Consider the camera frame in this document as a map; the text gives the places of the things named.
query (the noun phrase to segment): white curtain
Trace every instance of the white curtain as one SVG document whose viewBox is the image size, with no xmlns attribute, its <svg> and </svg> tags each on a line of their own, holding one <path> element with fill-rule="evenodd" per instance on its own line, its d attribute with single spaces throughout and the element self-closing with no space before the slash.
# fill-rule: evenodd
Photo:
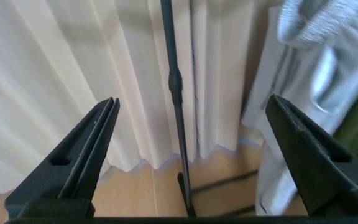
<svg viewBox="0 0 358 224">
<path fill-rule="evenodd" d="M 188 157 L 237 146 L 258 1 L 173 1 Z M 0 0 L 0 193 L 96 104 L 120 98 L 102 173 L 179 154 L 159 0 Z"/>
</svg>

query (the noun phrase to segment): curtain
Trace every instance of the curtain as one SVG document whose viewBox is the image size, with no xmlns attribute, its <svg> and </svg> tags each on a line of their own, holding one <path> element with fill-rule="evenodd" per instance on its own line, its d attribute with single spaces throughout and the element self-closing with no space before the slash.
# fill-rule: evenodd
<svg viewBox="0 0 358 224">
<path fill-rule="evenodd" d="M 173 1 L 188 158 L 235 150 L 258 1 Z M 158 169 L 179 154 L 158 0 L 0 1 L 0 193 L 99 101 L 120 98 L 106 161 Z"/>
</svg>

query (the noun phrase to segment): brown floor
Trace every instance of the brown floor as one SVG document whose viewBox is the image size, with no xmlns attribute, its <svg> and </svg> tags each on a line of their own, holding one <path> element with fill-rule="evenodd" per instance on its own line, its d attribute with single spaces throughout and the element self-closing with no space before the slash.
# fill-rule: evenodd
<svg viewBox="0 0 358 224">
<path fill-rule="evenodd" d="M 243 147 L 235 155 L 216 151 L 207 160 L 190 164 L 192 188 L 257 170 L 261 158 L 262 152 L 253 147 Z M 95 216 L 186 216 L 177 181 L 177 174 L 181 171 L 179 159 L 161 171 L 153 170 L 148 164 L 131 173 L 108 171 L 95 191 Z M 219 215 L 252 205 L 255 200 L 256 182 L 255 176 L 195 195 L 193 203 L 197 215 Z M 7 220 L 7 213 L 3 208 L 6 197 L 7 194 L 0 195 L 0 223 Z M 293 201 L 286 215 L 306 215 L 300 198 Z"/>
</svg>

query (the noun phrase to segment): metal pole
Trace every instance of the metal pole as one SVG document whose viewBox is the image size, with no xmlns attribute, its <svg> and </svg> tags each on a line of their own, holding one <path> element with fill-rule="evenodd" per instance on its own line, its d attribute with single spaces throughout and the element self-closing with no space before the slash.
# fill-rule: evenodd
<svg viewBox="0 0 358 224">
<path fill-rule="evenodd" d="M 167 43 L 168 62 L 169 62 L 169 78 L 168 85 L 172 94 L 172 102 L 175 107 L 175 117 L 178 128 L 178 138 L 181 154 L 181 162 L 183 164 L 183 175 L 185 183 L 185 202 L 186 208 L 191 207 L 190 198 L 190 180 L 188 170 L 188 159 L 186 149 L 185 123 L 183 121 L 182 108 L 182 79 L 178 68 L 177 49 L 175 43 L 175 31 L 173 26 L 172 2 L 171 0 L 161 0 L 162 19 L 164 23 L 165 41 Z"/>
</svg>

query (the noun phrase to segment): pleated curtain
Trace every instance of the pleated curtain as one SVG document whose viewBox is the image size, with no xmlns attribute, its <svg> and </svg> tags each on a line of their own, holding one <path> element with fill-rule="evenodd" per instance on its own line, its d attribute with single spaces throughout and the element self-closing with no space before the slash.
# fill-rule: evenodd
<svg viewBox="0 0 358 224">
<path fill-rule="evenodd" d="M 191 161 L 237 147 L 259 4 L 173 1 Z M 121 110 L 102 173 L 161 167 L 180 153 L 168 73 L 159 0 L 0 0 L 0 193 L 108 97 Z"/>
</svg>

